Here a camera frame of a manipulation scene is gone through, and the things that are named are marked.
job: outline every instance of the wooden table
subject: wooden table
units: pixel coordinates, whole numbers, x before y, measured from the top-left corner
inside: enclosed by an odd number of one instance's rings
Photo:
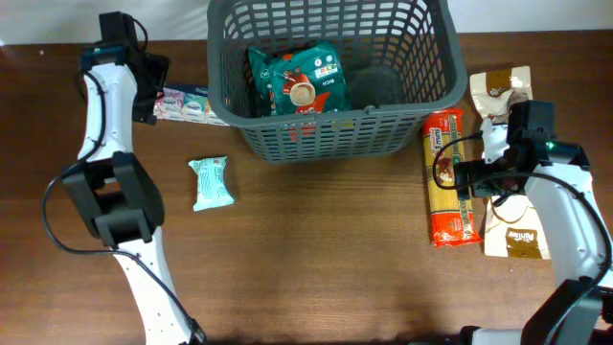
[[[529,64],[534,96],[556,103],[560,139],[581,143],[613,224],[613,33],[463,34],[469,74]],[[206,84],[206,43],[152,42],[169,81]],[[46,183],[81,145],[78,45],[0,48],[0,343],[142,344],[111,258],[76,257],[43,235]],[[471,100],[466,128],[476,128]],[[520,328],[554,289],[551,262],[430,244],[416,140],[381,158],[273,166],[234,128],[134,125],[135,151],[166,206],[165,251],[188,311],[215,340],[367,341]],[[228,156],[235,205],[194,213],[195,158]],[[483,201],[475,201],[476,224]],[[99,247],[63,191],[50,221],[68,244]]]

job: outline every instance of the packaged food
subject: packaged food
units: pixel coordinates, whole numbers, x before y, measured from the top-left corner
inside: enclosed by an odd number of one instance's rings
[[[470,200],[459,200],[456,191],[440,189],[434,178],[444,186],[453,186],[455,176],[453,165],[465,160],[463,143],[457,143],[439,158],[437,175],[433,175],[432,164],[437,152],[451,140],[462,137],[461,109],[447,109],[430,115],[423,125],[423,149],[430,200],[432,236],[435,246],[456,246],[481,241],[475,231]]]
[[[181,110],[185,101],[185,93],[183,91],[164,88],[164,96],[159,97],[155,101],[153,114],[162,119],[184,121]]]
[[[206,87],[168,84],[164,87],[164,94],[160,93],[155,102],[153,115],[158,119],[228,126],[215,115],[208,96]]]
[[[511,105],[533,98],[530,66],[474,74],[470,76],[470,96],[482,118],[505,124]]]
[[[516,67],[470,76],[470,95],[482,118],[495,124],[509,121],[511,105],[532,100],[530,67]],[[488,256],[551,259],[543,226],[524,195],[510,196],[486,208],[485,253]]]
[[[551,259],[545,232],[527,197],[510,196],[499,207],[492,201],[486,209],[485,252],[488,256]]]
[[[198,175],[198,191],[194,211],[231,205],[234,199],[223,181],[226,157],[193,160],[189,166]]]
[[[248,56],[262,116],[351,110],[343,67],[330,43],[275,58],[249,47]]]

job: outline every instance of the pasta package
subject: pasta package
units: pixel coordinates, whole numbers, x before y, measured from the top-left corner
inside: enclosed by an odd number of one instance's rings
[[[445,144],[462,137],[463,114],[461,109],[434,112],[422,129],[432,236],[437,247],[481,241],[479,233],[475,231],[470,200],[459,200],[456,191],[443,190],[434,181],[437,178],[444,186],[454,185],[453,165],[465,159],[463,143],[447,148],[437,162],[437,175],[432,173],[437,152]]]

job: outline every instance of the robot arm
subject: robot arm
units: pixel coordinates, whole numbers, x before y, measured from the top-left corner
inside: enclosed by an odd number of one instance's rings
[[[132,153],[132,121],[154,123],[153,105],[169,62],[138,48],[129,15],[105,13],[100,21],[102,41],[81,59],[88,105],[79,159],[88,158],[62,182],[91,235],[140,261],[115,255],[143,318],[147,345],[203,344],[204,333],[176,303],[162,245],[162,198]],[[113,184],[119,191],[106,193]]]
[[[611,239],[594,199],[589,162],[581,147],[558,142],[553,129],[552,104],[515,104],[508,125],[484,120],[484,159],[454,167],[460,199],[528,197],[556,273],[556,292],[523,330],[478,330],[473,345],[587,344],[598,316],[610,311]]]

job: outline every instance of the green snack bag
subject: green snack bag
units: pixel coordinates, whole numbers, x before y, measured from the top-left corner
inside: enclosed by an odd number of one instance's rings
[[[277,58],[249,47],[248,55],[262,116],[352,109],[343,68],[330,43]]]

